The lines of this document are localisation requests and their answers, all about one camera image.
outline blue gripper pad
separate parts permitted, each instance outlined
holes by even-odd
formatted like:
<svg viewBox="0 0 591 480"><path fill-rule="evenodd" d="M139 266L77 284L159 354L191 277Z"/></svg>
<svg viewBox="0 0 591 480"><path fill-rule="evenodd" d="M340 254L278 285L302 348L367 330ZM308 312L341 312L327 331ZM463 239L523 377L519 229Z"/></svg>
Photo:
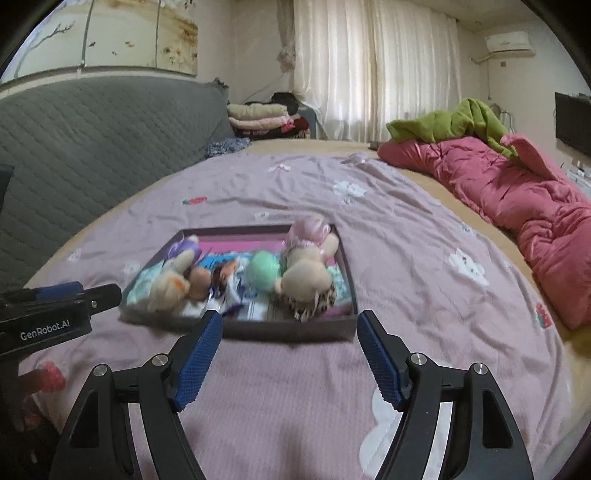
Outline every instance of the blue gripper pad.
<svg viewBox="0 0 591 480"><path fill-rule="evenodd" d="M51 287L38 288L36 292L37 295L35 298L39 301L62 300L84 292L84 287L80 282L73 281Z"/></svg>
<svg viewBox="0 0 591 480"><path fill-rule="evenodd" d="M381 335L378 335L372 326L373 323L381 329ZM388 340L388 338L398 339L394 346L399 348L400 351L390 351L388 348L390 345L384 345L380 336L383 340ZM408 349L398 337L386 334L379 320L371 311L362 312L357 317L357 337L382 397L396 410L403 408L410 398L410 379L408 378L406 364L399 363L404 369L404 372L401 373L391 355L395 355L396 358L401 360L405 359L408 356Z"/></svg>
<svg viewBox="0 0 591 480"><path fill-rule="evenodd" d="M218 312L213 312L199 340L195 343L193 351L179 372L178 390L174 397L174 404L178 411L184 410L197 398L217 347L222 341L222 328L222 316Z"/></svg>

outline strawberry print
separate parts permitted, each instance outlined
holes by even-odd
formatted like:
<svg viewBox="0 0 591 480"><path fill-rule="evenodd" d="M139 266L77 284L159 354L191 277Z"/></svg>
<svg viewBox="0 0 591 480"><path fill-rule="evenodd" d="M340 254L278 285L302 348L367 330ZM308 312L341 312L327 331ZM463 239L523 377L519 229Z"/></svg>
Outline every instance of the strawberry print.
<svg viewBox="0 0 591 480"><path fill-rule="evenodd" d="M550 317L548 311L542 303L538 303L535 306L535 314L538 317L538 323L543 329L546 329L552 325L552 317Z"/></svg>
<svg viewBox="0 0 591 480"><path fill-rule="evenodd" d="M289 165L284 165L283 163L280 163L279 165L277 165L275 167L269 167L269 171L275 171L275 170L290 171L291 167Z"/></svg>
<svg viewBox="0 0 591 480"><path fill-rule="evenodd" d="M53 362L44 362L35 368L45 372L43 381L40 384L40 390L44 393L56 392L63 390L66 386L66 379L61 373L60 369L56 367Z"/></svg>
<svg viewBox="0 0 591 480"><path fill-rule="evenodd" d="M181 202L182 205L199 205L207 200L207 197L193 197L192 199L185 199Z"/></svg>

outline blue fabric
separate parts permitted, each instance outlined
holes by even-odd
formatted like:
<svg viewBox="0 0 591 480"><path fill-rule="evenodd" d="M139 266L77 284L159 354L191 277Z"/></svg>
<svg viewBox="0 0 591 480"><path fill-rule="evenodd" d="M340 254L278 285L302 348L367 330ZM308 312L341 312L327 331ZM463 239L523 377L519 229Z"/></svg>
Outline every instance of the blue fabric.
<svg viewBox="0 0 591 480"><path fill-rule="evenodd" d="M205 158L240 152L250 144L250 138L227 138L223 142L213 142L207 146Z"/></svg>

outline tan plush toy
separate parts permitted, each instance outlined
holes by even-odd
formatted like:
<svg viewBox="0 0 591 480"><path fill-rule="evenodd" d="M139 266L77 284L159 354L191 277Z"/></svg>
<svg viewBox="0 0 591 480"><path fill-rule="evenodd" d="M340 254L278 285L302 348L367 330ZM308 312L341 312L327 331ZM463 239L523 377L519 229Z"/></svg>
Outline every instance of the tan plush toy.
<svg viewBox="0 0 591 480"><path fill-rule="evenodd" d="M187 298L192 301L206 301L212 284L212 273L203 267L193 267L189 274L189 292Z"/></svg>
<svg viewBox="0 0 591 480"><path fill-rule="evenodd" d="M176 308L189 292L191 284L183 277L195 258L193 250L185 250L171 258L154 279L148 295L148 311L168 311Z"/></svg>
<svg viewBox="0 0 591 480"><path fill-rule="evenodd" d="M321 217L300 220L291 227L284 252L286 270L273 287L297 320L304 322L334 304L335 287L325 263L338 247L338 237Z"/></svg>

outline tan mattress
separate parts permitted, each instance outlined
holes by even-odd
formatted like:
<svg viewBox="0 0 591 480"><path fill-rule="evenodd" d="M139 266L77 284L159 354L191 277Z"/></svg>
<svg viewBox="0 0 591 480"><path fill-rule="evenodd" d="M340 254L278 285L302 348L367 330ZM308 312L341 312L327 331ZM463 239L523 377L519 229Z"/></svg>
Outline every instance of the tan mattress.
<svg viewBox="0 0 591 480"><path fill-rule="evenodd" d="M255 154L273 154L273 153L309 153L324 155L348 156L353 153L364 152L370 157L377 158L376 152L370 151L367 144L354 142L333 142L320 140L265 140L257 141L248 147L249 153ZM519 253L517 246L502 231L485 222L478 214L470 210L462 202L457 200L440 183L431 177L413 171L403 170L402 173L409 179L420 185L429 192L434 198L441 201L445 207L449 208L459 218L470 225L473 229L487 236L492 242L500 248L516 267L529 279L533 287L539 291L538 286L532 276L532 272L525 263L523 256ZM72 252L75 247L81 243L88 232L103 222L113 213L117 212L129 202L141 197L154 186L145 189L143 192L123 202L101 218L93 222L79 234L73 237L65 244L48 263L35 275L36 278L45 269L54 262L63 260L64 256ZM554 315L554 321L564 342L564 347L570 361L570 370L572 374L572 394L573 394L573 425L577 423L583 415L591 408L591 327L584 328L577 332L567 330L560 320Z"/></svg>

